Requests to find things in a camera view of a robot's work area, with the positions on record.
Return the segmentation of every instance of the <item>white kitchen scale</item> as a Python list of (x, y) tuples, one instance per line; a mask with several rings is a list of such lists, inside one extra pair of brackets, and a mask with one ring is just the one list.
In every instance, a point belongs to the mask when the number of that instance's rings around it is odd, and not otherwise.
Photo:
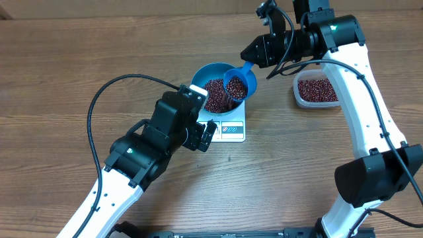
[(217, 124), (211, 142), (244, 142), (245, 141), (245, 102), (231, 112), (219, 116), (205, 109), (201, 110), (197, 122), (207, 126), (213, 120)]

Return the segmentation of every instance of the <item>wooden table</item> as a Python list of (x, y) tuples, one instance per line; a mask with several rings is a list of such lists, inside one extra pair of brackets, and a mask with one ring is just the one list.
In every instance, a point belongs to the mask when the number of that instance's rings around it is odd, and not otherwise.
[[(365, 32), (392, 117), (410, 144), (422, 143), (422, 11), (349, 13)], [(127, 73), (187, 84), (207, 63), (241, 65), (239, 52), (266, 32), (254, 15), (1, 21), (0, 237), (54, 237), (85, 199), (96, 179), (85, 120), (101, 85)], [(254, 72), (246, 142), (214, 143), (207, 153), (181, 148), (121, 221), (151, 230), (269, 230), (313, 226), (328, 212), (338, 193), (334, 170), (353, 159), (342, 111), (300, 110), (293, 77), (267, 81), (270, 69)], [(166, 90), (128, 79), (104, 92), (93, 116), (101, 161)], [(415, 177), (423, 188), (422, 169)], [(411, 186), (381, 208), (423, 221)], [(423, 236), (377, 214), (364, 226), (379, 237)]]

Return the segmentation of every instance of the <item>cup handle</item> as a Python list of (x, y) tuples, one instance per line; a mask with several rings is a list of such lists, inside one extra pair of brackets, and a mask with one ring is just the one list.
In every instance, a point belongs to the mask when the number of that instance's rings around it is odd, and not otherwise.
[(241, 70), (241, 73), (243, 75), (246, 75), (249, 72), (249, 70), (253, 67), (253, 65), (254, 65), (253, 63), (251, 63), (249, 61), (246, 61), (244, 63), (244, 66), (243, 66), (242, 70)]

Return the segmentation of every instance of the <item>wooden surface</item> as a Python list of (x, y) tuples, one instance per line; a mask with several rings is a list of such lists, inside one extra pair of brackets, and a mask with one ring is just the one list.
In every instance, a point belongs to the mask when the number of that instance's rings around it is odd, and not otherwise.
[[(353, 14), (392, 117), (410, 144), (423, 143), (422, 11)], [(0, 237), (55, 237), (85, 199), (96, 179), (85, 120), (101, 85), (126, 73), (189, 83), (207, 63), (241, 65), (239, 52), (266, 32), (254, 15), (1, 21)], [(334, 170), (353, 159), (342, 111), (300, 110), (293, 77), (267, 81), (270, 69), (254, 72), (246, 142), (213, 143), (207, 153), (181, 148), (121, 221), (269, 230), (313, 226), (328, 212)], [(115, 139), (150, 118), (166, 90), (139, 79), (105, 90), (93, 116), (101, 161)], [(423, 188), (422, 169), (415, 178)], [(381, 207), (423, 221), (411, 186)], [(423, 236), (377, 214), (364, 225), (378, 237)]]
[[(264, 0), (0, 0), (12, 19), (254, 13)], [(293, 11), (292, 1), (277, 0)], [(418, 10), (421, 0), (331, 0), (337, 11)]]

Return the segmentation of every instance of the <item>blue measuring cup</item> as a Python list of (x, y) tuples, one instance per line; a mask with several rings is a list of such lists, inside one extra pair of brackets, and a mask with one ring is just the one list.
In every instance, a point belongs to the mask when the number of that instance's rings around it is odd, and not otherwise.
[(235, 102), (243, 102), (247, 98), (251, 97), (256, 92), (257, 89), (257, 78), (254, 73), (251, 71), (253, 67), (253, 63), (246, 61), (244, 66), (238, 67), (235, 69), (230, 69), (225, 74), (223, 74), (223, 87), (226, 91), (226, 85), (229, 81), (234, 77), (237, 76), (247, 88), (247, 96), (241, 100), (237, 100), (232, 98)]

